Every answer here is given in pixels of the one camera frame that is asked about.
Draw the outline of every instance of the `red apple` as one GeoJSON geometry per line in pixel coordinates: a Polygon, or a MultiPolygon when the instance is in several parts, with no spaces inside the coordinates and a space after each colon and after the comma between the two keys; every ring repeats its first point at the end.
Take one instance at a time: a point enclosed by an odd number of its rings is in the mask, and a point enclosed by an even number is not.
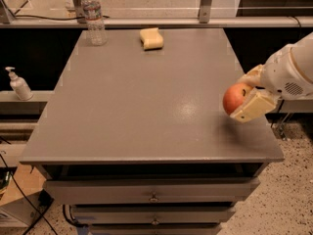
{"type": "Polygon", "coordinates": [[[253,89],[246,83],[235,83],[229,87],[223,97],[223,107],[225,112],[230,115],[245,100],[245,97],[253,89]]]}

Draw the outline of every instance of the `black cable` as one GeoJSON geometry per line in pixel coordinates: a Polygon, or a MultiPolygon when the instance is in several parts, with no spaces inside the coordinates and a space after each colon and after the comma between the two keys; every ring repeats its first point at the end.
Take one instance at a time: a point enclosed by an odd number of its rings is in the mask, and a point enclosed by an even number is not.
{"type": "Polygon", "coordinates": [[[71,214],[71,206],[68,206],[68,212],[69,212],[69,216],[70,216],[71,220],[75,220],[75,218],[71,214]]]}
{"type": "Polygon", "coordinates": [[[0,139],[1,139],[2,141],[6,142],[7,144],[11,145],[11,143],[10,143],[8,140],[4,139],[2,136],[0,136],[0,139]]]}
{"type": "MultiPolygon", "coordinates": [[[[4,158],[2,157],[1,153],[0,153],[0,158],[3,162],[3,164],[5,165],[6,169],[9,169],[7,163],[5,162],[4,158]]],[[[46,223],[50,226],[50,228],[52,229],[52,231],[58,235],[58,233],[56,232],[56,230],[52,227],[52,225],[50,224],[50,222],[47,220],[46,217],[44,217],[42,215],[42,213],[39,211],[39,209],[31,202],[31,200],[27,197],[27,195],[23,192],[23,190],[21,189],[20,185],[18,184],[18,182],[16,181],[13,173],[10,171],[11,177],[13,179],[13,181],[15,182],[16,186],[18,187],[19,191],[22,193],[22,195],[25,197],[25,199],[29,202],[29,204],[40,214],[40,216],[42,216],[42,218],[46,221],[46,223]]]]}
{"type": "Polygon", "coordinates": [[[47,210],[52,206],[53,200],[49,203],[46,209],[37,217],[37,219],[24,231],[22,235],[26,235],[36,224],[37,222],[43,217],[43,215],[47,212],[47,210]]]}
{"type": "Polygon", "coordinates": [[[42,20],[57,20],[57,21],[69,21],[69,20],[79,20],[83,19],[84,17],[76,17],[76,18],[49,18],[49,17],[43,17],[43,16],[35,16],[35,15],[16,15],[16,18],[37,18],[42,20]]]}
{"type": "Polygon", "coordinates": [[[64,216],[66,222],[69,223],[70,225],[75,226],[75,227],[79,227],[79,228],[88,226],[87,224],[79,223],[75,219],[69,219],[67,217],[66,205],[62,205],[62,212],[63,212],[63,216],[64,216]]]}
{"type": "Polygon", "coordinates": [[[297,24],[299,25],[298,40],[300,40],[301,39],[301,35],[302,35],[302,24],[301,24],[300,20],[297,17],[291,16],[291,18],[295,19],[297,21],[297,24]]]}

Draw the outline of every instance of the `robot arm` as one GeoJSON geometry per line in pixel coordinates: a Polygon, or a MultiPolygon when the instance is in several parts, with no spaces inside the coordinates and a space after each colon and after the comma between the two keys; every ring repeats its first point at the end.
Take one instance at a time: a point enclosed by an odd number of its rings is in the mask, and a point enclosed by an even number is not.
{"type": "Polygon", "coordinates": [[[313,94],[313,33],[295,44],[286,45],[238,82],[254,87],[230,114],[240,122],[273,111],[279,99],[296,100],[313,94]]]}

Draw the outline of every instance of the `yellow sponge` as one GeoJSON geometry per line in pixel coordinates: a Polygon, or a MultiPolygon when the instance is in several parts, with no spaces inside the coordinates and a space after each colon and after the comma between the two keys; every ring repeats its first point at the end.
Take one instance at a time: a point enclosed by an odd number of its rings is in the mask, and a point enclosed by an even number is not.
{"type": "Polygon", "coordinates": [[[144,50],[163,47],[163,37],[158,33],[157,27],[140,30],[140,38],[144,43],[144,50]]]}

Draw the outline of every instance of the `table top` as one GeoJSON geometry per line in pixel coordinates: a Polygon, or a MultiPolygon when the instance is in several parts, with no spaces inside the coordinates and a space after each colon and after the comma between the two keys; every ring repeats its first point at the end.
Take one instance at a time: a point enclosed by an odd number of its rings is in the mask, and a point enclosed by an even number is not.
{"type": "Polygon", "coordinates": [[[151,51],[139,32],[108,30],[104,46],[82,32],[23,164],[283,159],[265,117],[239,123],[223,111],[225,90],[243,74],[223,29],[162,29],[164,46],[151,51]]]}

